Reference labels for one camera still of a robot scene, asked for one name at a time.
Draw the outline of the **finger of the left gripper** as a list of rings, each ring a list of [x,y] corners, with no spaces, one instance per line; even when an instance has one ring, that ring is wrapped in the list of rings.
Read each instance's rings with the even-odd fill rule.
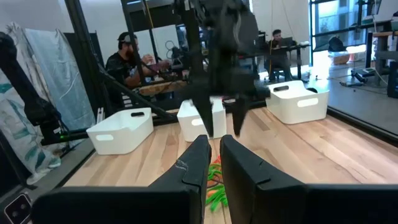
[[[239,93],[232,106],[234,134],[239,136],[246,117],[246,113],[253,108],[267,106],[266,98],[269,98],[271,91],[267,86],[258,86],[243,93]]]
[[[205,125],[209,137],[213,137],[213,114],[209,89],[201,86],[184,87],[182,90],[182,96],[184,100],[192,100],[193,105],[197,109],[200,118]]]

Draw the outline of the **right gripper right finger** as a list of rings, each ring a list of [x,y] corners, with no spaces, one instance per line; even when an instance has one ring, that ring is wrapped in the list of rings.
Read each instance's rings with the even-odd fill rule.
[[[306,184],[231,135],[220,157],[233,224],[398,224],[398,185]]]

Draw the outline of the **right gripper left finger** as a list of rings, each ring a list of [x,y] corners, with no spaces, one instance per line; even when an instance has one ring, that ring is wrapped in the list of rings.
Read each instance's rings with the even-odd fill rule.
[[[194,140],[147,187],[62,187],[33,204],[33,224],[202,224],[211,146]]]

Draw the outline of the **black rubber band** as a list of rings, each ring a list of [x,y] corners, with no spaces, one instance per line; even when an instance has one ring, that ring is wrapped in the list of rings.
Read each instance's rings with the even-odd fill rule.
[[[208,180],[207,188],[210,189],[212,187],[216,187],[217,185],[222,185],[222,184],[223,184],[223,179],[220,179],[219,177],[213,177],[212,179]]]

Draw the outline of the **white plastic basket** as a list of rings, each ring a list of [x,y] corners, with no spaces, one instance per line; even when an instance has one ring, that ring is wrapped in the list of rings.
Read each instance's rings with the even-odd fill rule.
[[[150,108],[119,111],[86,130],[99,155],[128,154],[154,130]]]
[[[294,80],[268,86],[267,109],[284,124],[316,121],[326,117],[329,91],[317,92],[306,88],[303,81]]]
[[[218,139],[226,134],[226,110],[223,106],[222,98],[211,97],[210,101],[213,115],[212,137],[209,137],[203,120],[192,100],[185,100],[180,105],[177,118],[186,142],[193,142],[199,135],[206,134],[210,139]]]

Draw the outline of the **person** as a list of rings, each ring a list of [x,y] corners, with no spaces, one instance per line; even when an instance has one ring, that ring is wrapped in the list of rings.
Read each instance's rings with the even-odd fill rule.
[[[109,75],[129,88],[134,88],[144,81],[140,76],[139,67],[142,68],[143,77],[150,77],[170,65],[168,60],[155,63],[155,57],[151,54],[144,55],[136,62],[134,46],[139,50],[137,36],[133,34],[131,38],[129,32],[123,32],[118,38],[118,51],[108,58],[105,68]]]
[[[282,31],[280,29],[276,29],[272,32],[272,40],[269,41],[270,54],[275,55],[275,57],[266,59],[264,62],[264,68],[269,74],[270,82],[274,82],[276,80],[274,73],[276,68],[283,71],[285,81],[292,81],[290,62],[287,57],[287,52],[280,49],[282,47],[282,39]]]

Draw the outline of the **wooden work table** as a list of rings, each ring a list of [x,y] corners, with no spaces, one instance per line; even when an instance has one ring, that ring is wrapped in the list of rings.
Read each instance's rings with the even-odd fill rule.
[[[137,92],[143,96],[154,96],[160,93],[169,93],[182,89],[187,85],[185,80],[175,80],[172,82],[163,82],[153,85],[146,85],[136,88]]]

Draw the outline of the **black office desk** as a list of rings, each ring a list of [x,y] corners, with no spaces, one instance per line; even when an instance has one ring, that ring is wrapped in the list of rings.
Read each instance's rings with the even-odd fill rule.
[[[271,48],[270,45],[266,42],[265,44],[261,46],[257,46],[256,50],[253,54],[239,54],[238,55],[238,64],[240,67],[243,68],[248,68],[250,71],[252,71],[253,75],[259,79],[260,74],[259,74],[259,67],[257,64],[257,58],[263,58],[266,60],[268,57],[270,58],[275,58],[276,55],[273,55],[273,51],[275,52],[291,52],[291,51],[296,51],[297,53],[297,58],[295,59],[296,64],[297,64],[297,78],[292,77],[292,80],[302,80],[302,72],[301,72],[301,66],[302,66],[302,60],[301,60],[301,49],[305,49],[306,47],[309,47],[309,44],[298,44],[298,45],[291,45],[288,47],[281,47],[281,48]]]

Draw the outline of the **white board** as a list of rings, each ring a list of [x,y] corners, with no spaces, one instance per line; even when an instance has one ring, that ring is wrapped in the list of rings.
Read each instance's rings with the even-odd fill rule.
[[[142,30],[134,33],[137,36],[139,55],[155,55],[149,30]],[[162,60],[171,59],[173,47],[179,48],[176,25],[158,27],[152,30],[157,55]]]

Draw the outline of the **black backpack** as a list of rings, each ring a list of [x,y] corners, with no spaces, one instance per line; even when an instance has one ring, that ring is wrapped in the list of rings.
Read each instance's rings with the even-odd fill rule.
[[[334,35],[328,41],[329,52],[344,52],[346,47],[338,35]]]

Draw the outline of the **pale blue cloth curtain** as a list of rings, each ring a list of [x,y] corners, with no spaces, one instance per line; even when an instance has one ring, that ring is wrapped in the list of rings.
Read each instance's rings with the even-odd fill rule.
[[[70,130],[91,127],[95,117],[65,35],[59,30],[34,29],[26,29],[25,34],[62,121]]]

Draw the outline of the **black-framed workbench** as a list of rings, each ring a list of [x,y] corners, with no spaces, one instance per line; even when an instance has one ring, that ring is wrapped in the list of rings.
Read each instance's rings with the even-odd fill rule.
[[[375,21],[366,40],[366,60],[374,57],[374,84],[398,99],[398,21]]]

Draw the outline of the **white curtain with teal pattern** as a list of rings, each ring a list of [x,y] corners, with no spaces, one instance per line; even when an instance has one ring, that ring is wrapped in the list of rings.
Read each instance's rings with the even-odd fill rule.
[[[53,99],[40,65],[25,35],[25,29],[15,22],[6,26],[6,34],[16,44],[17,61],[39,96],[51,103]],[[0,69],[0,131],[11,145],[17,158],[29,171],[25,182],[33,185],[51,170],[61,165],[64,143],[41,145],[44,138],[38,126],[33,126],[24,112],[24,102],[14,85]]]

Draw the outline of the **black aluminium table frame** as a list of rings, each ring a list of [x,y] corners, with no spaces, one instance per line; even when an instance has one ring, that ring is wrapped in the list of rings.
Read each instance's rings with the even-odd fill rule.
[[[97,115],[97,109],[105,108],[112,112],[112,106],[108,99],[106,88],[103,85],[101,64],[96,58],[93,44],[88,32],[88,27],[83,15],[83,10],[79,0],[64,0],[65,5],[75,31],[76,47],[73,48],[78,67],[83,71],[81,77],[84,87],[88,94],[91,109],[94,115]],[[327,115],[330,115],[348,125],[358,128],[375,138],[381,139],[389,144],[398,147],[398,135],[388,131],[383,131],[374,125],[362,121],[354,116],[348,115],[330,106],[327,107]]]

